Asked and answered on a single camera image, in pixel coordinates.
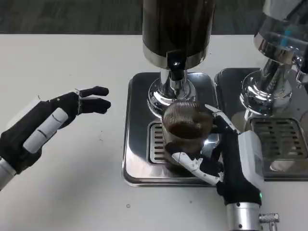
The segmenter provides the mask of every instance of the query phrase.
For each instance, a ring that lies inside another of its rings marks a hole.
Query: stainless steel drip tray
[[[246,110],[240,101],[242,81],[257,70],[221,71],[215,77],[219,108],[239,130],[252,129],[259,135],[265,180],[308,180],[308,94],[305,88],[296,88],[295,72],[290,72],[287,79],[292,97],[285,111],[271,118],[253,118],[246,122]]]
[[[174,171],[164,159],[160,119],[149,109],[148,90],[160,73],[139,73],[130,81],[126,114],[126,130],[122,174],[133,186],[209,186],[183,171]],[[211,78],[203,73],[189,73],[188,80],[196,88],[201,105],[217,107]],[[218,141],[218,136],[211,137]]]

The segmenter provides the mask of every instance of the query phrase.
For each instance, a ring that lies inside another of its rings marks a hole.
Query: coffee
[[[169,128],[171,134],[182,138],[182,139],[198,139],[202,137],[202,130],[200,128],[196,128],[194,125],[179,123],[171,125]]]

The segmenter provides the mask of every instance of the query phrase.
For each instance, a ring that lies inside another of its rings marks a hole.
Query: brown liquid
[[[198,139],[202,137],[202,131],[190,124],[175,124],[169,128],[170,133],[182,139]]]
[[[143,42],[167,56],[183,50],[190,57],[204,51],[212,31],[215,0],[143,0]]]

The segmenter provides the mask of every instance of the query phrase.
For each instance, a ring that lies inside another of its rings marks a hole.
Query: floor
[[[254,34],[264,0],[217,0],[213,34]],[[0,33],[142,33],[142,0],[0,0]]]

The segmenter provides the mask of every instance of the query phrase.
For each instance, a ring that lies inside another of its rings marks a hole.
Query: black glove
[[[103,87],[70,92],[49,101],[39,102],[0,137],[0,156],[20,174],[32,166],[41,156],[41,150],[35,154],[23,148],[24,142],[57,108],[62,108],[68,119],[61,128],[69,125],[77,115],[83,113],[105,114],[110,108],[109,101],[100,98],[85,98],[91,95],[106,96],[109,90]]]

